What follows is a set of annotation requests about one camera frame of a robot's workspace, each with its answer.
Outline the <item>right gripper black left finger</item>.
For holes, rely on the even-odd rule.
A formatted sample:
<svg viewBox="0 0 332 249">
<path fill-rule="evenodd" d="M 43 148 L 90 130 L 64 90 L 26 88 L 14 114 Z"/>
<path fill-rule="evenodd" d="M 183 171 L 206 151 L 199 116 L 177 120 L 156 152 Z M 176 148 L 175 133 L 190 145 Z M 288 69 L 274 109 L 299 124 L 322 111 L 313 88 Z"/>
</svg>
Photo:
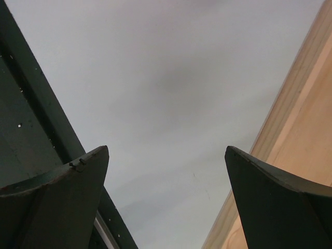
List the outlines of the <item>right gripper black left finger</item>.
<svg viewBox="0 0 332 249">
<path fill-rule="evenodd" d="M 88 248 L 109 152 L 1 188 L 1 248 Z"/>
</svg>

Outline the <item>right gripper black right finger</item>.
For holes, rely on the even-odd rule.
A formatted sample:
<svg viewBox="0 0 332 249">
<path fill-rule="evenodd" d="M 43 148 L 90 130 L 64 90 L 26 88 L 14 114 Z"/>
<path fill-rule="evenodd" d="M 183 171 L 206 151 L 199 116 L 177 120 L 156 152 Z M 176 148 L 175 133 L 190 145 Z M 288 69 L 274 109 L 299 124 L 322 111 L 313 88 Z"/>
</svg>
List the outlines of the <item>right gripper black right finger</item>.
<svg viewBox="0 0 332 249">
<path fill-rule="evenodd" d="M 234 146 L 225 162 L 248 248 L 331 248 L 331 187 Z"/>
</svg>

